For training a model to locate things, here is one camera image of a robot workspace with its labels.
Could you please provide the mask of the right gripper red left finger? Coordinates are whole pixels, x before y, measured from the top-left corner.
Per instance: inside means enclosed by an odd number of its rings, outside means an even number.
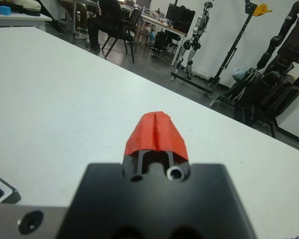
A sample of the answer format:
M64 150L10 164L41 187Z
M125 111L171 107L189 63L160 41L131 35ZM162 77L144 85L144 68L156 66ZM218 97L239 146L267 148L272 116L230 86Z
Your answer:
M122 162L123 175L130 182L139 182L148 173L155 145L155 113L144 114L130 135Z

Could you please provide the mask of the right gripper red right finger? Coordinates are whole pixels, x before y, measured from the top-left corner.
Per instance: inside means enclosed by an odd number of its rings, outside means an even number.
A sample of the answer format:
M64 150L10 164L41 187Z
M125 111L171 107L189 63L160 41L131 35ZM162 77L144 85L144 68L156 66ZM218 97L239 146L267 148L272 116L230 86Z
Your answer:
M190 171L186 145L171 117L164 112L155 113L155 146L157 152L167 154L168 180L172 182L185 180Z

